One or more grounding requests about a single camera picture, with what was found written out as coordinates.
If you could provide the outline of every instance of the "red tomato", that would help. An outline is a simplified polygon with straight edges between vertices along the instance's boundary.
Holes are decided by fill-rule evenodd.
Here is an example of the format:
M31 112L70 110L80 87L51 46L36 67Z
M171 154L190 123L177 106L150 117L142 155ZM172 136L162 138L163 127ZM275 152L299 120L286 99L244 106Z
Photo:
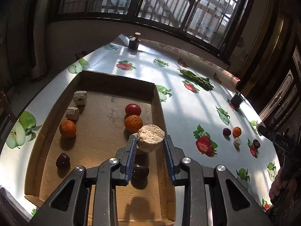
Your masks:
M140 115L141 114L141 108L136 104L129 104L125 108L125 113L127 116L130 115Z

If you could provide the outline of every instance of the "small black container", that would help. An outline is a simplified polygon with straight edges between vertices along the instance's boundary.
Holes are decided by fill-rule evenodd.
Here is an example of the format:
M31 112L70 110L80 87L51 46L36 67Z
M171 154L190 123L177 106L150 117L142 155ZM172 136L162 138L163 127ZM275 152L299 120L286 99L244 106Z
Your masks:
M135 33L135 36L140 36L140 35L141 35L141 33L139 33L139 32ZM140 41L141 41L140 38L131 36L130 41L128 43L128 48L132 49L134 51L137 51Z
M231 98L231 103L235 108L239 108L240 104L244 101L244 98L241 96L241 93L236 92L236 94Z

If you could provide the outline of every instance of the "fruit print tablecloth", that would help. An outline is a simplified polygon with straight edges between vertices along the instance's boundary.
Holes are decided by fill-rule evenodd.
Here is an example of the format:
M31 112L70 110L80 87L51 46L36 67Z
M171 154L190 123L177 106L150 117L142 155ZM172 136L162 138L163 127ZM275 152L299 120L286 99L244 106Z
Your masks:
M270 204L268 191L279 169L279 161L272 143L260 137L251 125L261 120L249 102L243 102L240 109L235 110L227 101L234 95L239 79L206 59L181 49L141 40L136 52L127 48L128 41L128 37L120 35L112 43L70 65L37 95L26 110L41 125L53 105L51 103L55 103L67 84L82 69L153 82L157 86L167 131L174 145L201 165L225 165L258 204L262 206L264 202L263 209L267 208ZM54 89L53 86L60 86L60 89ZM232 135L227 137L222 132L224 128L232 131L234 127L242 130L239 148L233 145ZM31 135L38 134L39 130L36 129L32 126L24 131ZM15 167L10 173L2 169L0 184L28 212L35 208L22 197L23 173L26 172L26 162L34 144L34 138L29 141L31 138L26 136L20 149L5 145L0 157L0 167ZM260 142L259 149L255 149L252 143L254 139ZM16 171L20 164L25 168Z

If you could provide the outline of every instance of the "small orange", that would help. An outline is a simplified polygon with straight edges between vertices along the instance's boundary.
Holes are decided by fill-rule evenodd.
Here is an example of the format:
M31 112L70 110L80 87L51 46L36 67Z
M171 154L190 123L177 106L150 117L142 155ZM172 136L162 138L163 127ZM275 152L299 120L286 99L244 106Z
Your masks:
M241 129L239 127L234 127L232 133L235 137L239 137L241 135Z
M62 121L59 129L61 135L65 138L74 138L76 135L76 127L72 121Z
M139 129L143 126L143 122L140 116L130 115L125 119L125 128L130 132L137 133Z

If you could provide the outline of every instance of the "human hand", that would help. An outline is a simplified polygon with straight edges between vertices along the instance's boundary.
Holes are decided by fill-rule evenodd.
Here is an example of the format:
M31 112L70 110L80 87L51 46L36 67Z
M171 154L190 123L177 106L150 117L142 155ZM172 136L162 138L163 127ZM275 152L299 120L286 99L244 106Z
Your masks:
M281 175L282 175L282 167L279 169L278 174L275 177L274 182L272 183L272 186L270 188L270 191L268 195L270 196L270 199L274 199L276 196L280 194L280 190L282 188L287 188L288 193L285 196L284 200L282 203L275 208L275 212L283 211L285 210L289 205L292 200L292 197L294 196L296 190L297 190L297 182L296 179L291 179L290 181L281 180Z

